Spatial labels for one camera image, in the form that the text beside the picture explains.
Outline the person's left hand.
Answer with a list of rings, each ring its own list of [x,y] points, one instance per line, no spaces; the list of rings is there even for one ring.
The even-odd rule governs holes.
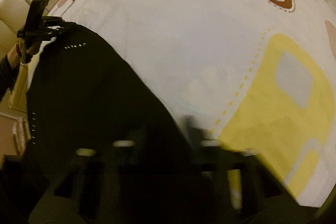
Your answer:
[[[18,39],[15,45],[7,53],[7,59],[12,68],[15,68],[21,61],[25,62],[27,55],[36,55],[39,52],[42,42],[34,42],[29,48],[24,39]]]

